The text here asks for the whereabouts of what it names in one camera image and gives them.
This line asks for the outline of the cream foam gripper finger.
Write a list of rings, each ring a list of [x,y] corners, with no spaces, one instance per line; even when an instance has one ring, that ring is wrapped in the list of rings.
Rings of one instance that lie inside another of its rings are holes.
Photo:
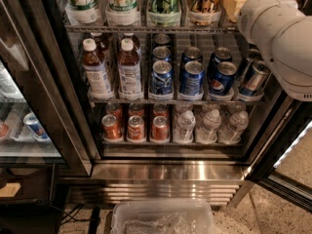
[[[221,6],[232,22],[236,22],[241,9],[248,0],[221,0]]]

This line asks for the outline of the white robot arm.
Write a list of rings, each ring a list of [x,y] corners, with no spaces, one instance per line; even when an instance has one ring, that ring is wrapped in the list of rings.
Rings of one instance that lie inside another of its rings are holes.
[[[312,17],[295,0],[220,0],[247,42],[255,45],[283,90],[312,100]]]

